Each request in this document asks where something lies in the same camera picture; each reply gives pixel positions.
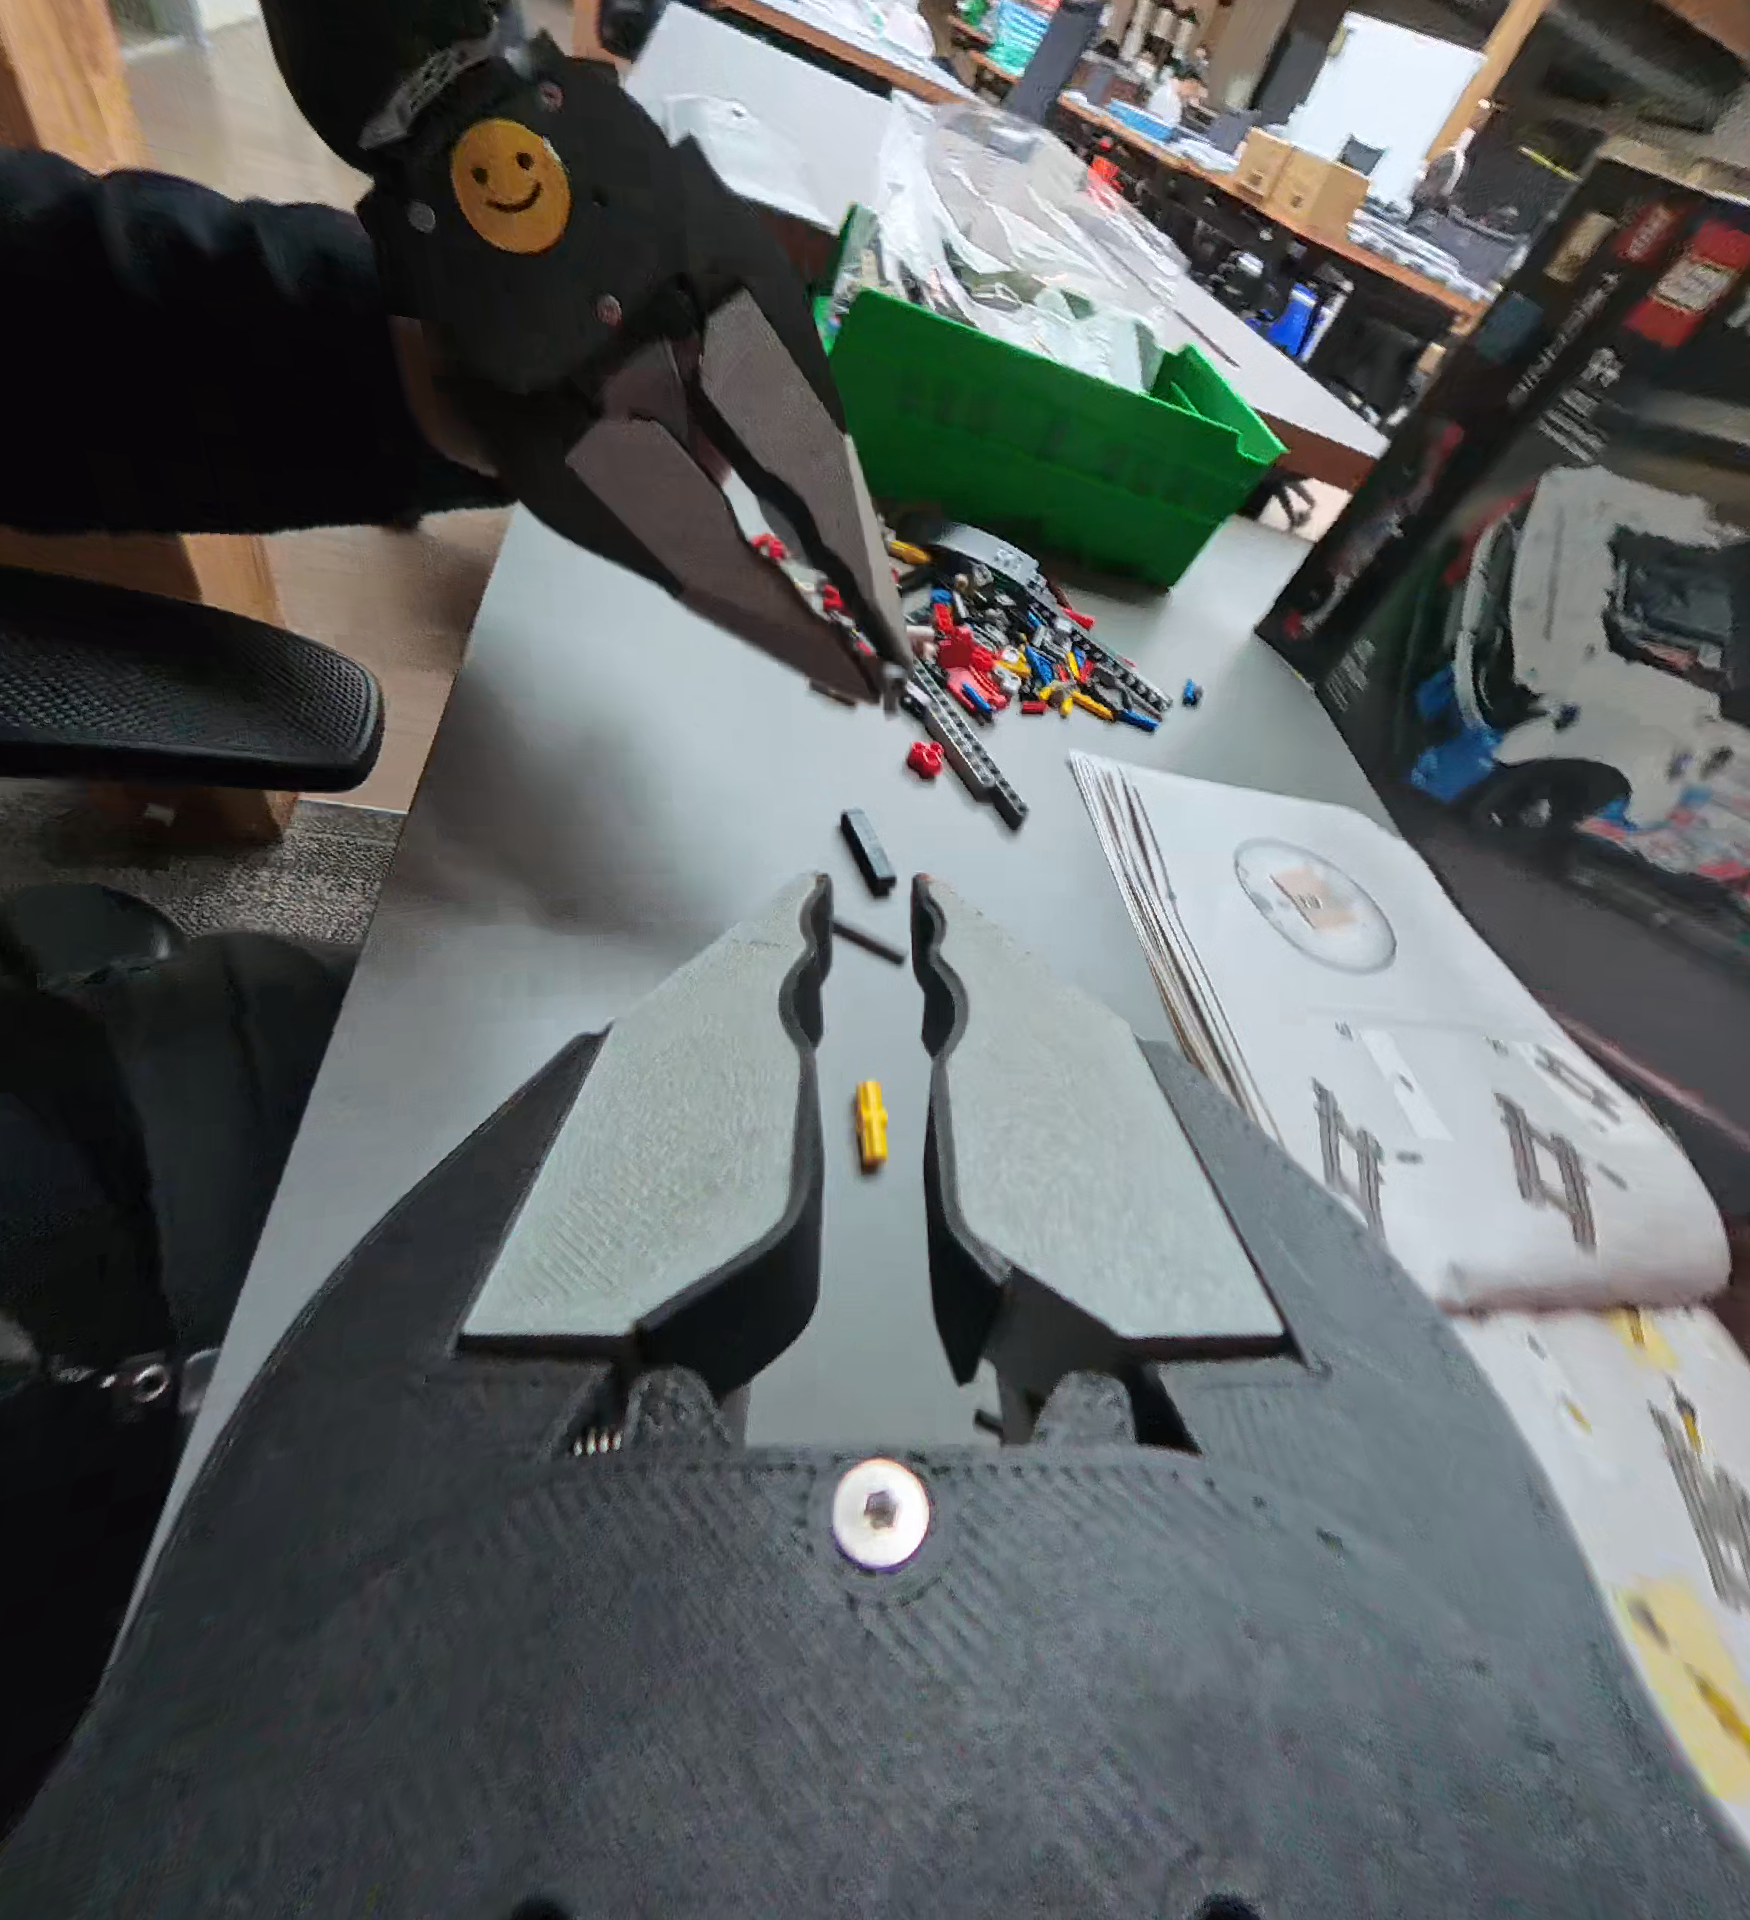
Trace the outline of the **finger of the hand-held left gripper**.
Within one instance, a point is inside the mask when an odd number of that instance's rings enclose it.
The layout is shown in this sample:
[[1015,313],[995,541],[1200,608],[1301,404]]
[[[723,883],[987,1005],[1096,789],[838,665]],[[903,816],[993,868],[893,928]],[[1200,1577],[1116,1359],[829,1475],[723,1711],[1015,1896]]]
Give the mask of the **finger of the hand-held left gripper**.
[[829,378],[789,349],[752,288],[717,304],[698,333],[691,417],[761,511],[840,595],[840,617],[804,602],[778,564],[740,558],[706,608],[802,682],[850,705],[893,705],[913,672],[881,521],[860,450],[829,417]]
[[740,515],[691,447],[687,371],[670,345],[634,349],[600,384],[600,420],[570,447],[570,481],[634,541],[634,564],[723,633],[778,656],[802,682],[850,697],[887,697],[887,552],[868,496],[852,437],[817,429],[817,483],[838,505],[804,511],[802,552],[840,595],[824,617],[784,564],[761,558]]

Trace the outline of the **person's left forearm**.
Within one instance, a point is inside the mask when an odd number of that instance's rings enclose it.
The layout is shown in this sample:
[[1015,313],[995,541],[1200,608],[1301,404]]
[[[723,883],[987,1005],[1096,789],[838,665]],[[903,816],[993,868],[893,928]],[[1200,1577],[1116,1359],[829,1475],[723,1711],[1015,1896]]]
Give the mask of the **person's left forearm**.
[[356,212],[0,147],[0,528],[296,531],[506,505],[410,417]]

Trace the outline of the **lego instruction booklet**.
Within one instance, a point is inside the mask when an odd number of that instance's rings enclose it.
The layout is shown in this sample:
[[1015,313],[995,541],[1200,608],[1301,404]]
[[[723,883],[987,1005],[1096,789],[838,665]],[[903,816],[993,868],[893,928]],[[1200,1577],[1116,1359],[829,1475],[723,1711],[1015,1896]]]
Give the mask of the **lego instruction booklet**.
[[1073,752],[1172,1040],[1445,1318],[1750,1844],[1750,1359],[1674,1134],[1353,803]]

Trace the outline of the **cardboard box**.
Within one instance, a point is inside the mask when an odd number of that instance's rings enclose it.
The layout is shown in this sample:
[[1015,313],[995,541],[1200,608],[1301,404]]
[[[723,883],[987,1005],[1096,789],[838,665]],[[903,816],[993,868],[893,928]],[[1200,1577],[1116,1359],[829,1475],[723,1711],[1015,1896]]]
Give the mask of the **cardboard box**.
[[1356,166],[1292,147],[1275,132],[1247,132],[1230,189],[1292,232],[1344,232],[1368,204],[1368,175]]

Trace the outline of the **green plastic bin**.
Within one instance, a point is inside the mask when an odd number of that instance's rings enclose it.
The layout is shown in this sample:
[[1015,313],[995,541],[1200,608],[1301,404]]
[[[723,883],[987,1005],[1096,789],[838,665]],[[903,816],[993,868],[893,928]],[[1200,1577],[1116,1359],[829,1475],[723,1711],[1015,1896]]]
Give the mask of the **green plastic bin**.
[[1288,457],[1206,349],[1168,349],[1148,392],[1128,392],[893,298],[874,258],[879,212],[852,204],[810,324],[881,505],[1172,589]]

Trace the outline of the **cluttered wooden workbench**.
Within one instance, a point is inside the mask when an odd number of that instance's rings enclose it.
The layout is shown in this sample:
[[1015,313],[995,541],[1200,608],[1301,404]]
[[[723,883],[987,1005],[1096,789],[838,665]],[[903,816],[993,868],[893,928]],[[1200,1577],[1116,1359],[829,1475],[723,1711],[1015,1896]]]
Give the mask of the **cluttered wooden workbench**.
[[[1272,324],[1292,282],[1464,324],[1519,257],[1524,207],[1464,212],[1524,52],[1567,4],[1086,4],[1051,132]],[[1292,232],[1230,189],[1247,132],[1344,159],[1368,204]]]

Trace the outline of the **person's left hand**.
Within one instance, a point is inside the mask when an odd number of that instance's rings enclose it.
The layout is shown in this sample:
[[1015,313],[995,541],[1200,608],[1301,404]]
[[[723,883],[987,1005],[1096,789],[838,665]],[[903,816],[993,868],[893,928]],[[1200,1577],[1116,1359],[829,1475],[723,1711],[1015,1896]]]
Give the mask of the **person's left hand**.
[[388,322],[388,333],[401,410],[437,457],[506,483],[570,481],[570,417],[550,384],[496,384],[466,371],[454,349],[410,313]]

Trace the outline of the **lego set box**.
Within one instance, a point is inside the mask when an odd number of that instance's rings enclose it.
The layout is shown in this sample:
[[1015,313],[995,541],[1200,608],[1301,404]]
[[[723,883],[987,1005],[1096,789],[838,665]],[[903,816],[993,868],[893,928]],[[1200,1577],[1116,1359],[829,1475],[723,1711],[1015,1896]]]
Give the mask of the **lego set box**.
[[1750,1234],[1750,204],[1594,159],[1256,642]]

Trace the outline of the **grey background table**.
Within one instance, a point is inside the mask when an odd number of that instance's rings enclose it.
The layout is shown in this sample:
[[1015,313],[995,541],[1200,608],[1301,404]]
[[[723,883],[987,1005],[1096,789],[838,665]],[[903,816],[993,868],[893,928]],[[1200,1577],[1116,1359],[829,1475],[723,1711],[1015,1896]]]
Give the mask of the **grey background table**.
[[[670,116],[670,102],[717,102],[761,116],[770,135],[764,151],[789,159],[789,174],[723,175],[764,212],[802,282],[824,277],[850,207],[879,189],[887,102],[691,4],[662,4],[643,57],[626,66],[626,95],[651,116]],[[1172,277],[1158,306],[1168,313],[1165,335],[1206,349],[1272,420],[1272,435],[1281,437],[1281,469],[1338,490],[1353,490],[1378,469],[1385,437],[1356,410],[1328,394],[1301,359],[1264,345],[1212,288]]]

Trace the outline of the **clear plastic bags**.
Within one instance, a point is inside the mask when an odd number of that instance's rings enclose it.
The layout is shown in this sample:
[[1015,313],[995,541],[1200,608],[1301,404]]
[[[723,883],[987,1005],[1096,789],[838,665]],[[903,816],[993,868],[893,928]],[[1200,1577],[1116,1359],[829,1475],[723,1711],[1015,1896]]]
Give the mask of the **clear plastic bags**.
[[1054,132],[1001,109],[887,102],[874,189],[840,220],[817,335],[887,298],[1065,371],[1148,392],[1190,324],[1188,266]]

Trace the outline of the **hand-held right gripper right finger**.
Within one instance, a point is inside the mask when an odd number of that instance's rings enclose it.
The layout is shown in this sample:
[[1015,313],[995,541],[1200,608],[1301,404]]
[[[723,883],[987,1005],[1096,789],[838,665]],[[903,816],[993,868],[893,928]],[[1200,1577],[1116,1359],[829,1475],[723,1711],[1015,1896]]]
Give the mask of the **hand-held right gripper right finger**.
[[952,1379],[993,1367],[1032,1428],[1065,1375],[1172,1428],[1158,1367],[1292,1360],[1145,1040],[942,874],[913,874],[931,1318]]

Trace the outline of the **pile of lego pieces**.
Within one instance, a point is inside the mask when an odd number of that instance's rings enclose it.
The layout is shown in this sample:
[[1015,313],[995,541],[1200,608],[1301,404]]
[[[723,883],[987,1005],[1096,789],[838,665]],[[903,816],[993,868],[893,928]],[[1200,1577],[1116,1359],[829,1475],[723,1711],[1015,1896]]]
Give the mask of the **pile of lego pieces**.
[[887,531],[887,578],[913,665],[963,716],[1051,710],[1158,736],[1172,705],[1019,544],[987,528]]

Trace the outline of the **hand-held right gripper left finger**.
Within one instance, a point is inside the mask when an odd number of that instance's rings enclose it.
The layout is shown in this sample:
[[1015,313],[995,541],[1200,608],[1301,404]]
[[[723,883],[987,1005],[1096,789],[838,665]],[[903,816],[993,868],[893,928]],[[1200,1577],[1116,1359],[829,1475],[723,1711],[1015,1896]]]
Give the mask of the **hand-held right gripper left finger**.
[[746,1395],[817,1303],[829,874],[651,981],[591,1047],[454,1326],[465,1351]]

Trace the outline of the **long dark grey lego beam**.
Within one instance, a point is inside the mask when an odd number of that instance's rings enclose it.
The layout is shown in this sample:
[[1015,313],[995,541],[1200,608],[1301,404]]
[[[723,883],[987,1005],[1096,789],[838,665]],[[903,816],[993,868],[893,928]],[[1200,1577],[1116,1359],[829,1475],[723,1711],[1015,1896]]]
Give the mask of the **long dark grey lego beam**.
[[1001,775],[1001,763],[987,752],[980,725],[964,716],[964,705],[937,682],[931,665],[913,665],[903,682],[903,710],[923,729],[923,743],[942,752],[942,771],[980,799],[993,803],[1009,832],[1027,832],[1027,799],[1019,789]]

